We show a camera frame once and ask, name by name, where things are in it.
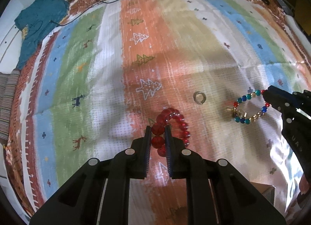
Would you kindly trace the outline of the striped colourful bed cloth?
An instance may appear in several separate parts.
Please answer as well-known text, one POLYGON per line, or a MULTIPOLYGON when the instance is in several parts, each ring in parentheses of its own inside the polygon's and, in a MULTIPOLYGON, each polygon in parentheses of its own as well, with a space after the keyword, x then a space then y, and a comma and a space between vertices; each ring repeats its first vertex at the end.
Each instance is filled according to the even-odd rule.
POLYGON ((121 0, 45 38, 21 76, 24 185, 36 212, 92 157, 110 159, 169 108, 190 148, 227 159, 276 188, 288 222, 300 212, 303 170, 269 108, 236 123, 234 101, 274 85, 310 89, 310 51, 266 6, 247 0, 121 0))

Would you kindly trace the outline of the striped grey folded blanket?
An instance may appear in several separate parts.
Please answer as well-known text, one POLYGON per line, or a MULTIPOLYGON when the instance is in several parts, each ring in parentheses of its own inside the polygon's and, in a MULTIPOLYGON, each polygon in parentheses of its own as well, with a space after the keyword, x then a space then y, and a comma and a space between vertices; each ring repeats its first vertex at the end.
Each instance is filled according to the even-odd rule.
POLYGON ((1 73, 1 145, 4 146, 8 142, 12 104, 20 74, 18 69, 10 74, 1 73))

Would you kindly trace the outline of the teal blue shirt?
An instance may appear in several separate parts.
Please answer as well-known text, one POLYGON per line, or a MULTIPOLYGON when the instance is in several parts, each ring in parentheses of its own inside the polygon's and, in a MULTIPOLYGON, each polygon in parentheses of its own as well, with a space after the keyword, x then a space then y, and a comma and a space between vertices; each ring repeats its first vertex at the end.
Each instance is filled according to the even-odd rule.
POLYGON ((35 0, 14 20, 22 32, 22 46, 16 68, 21 70, 43 39, 66 17, 66 0, 35 0))

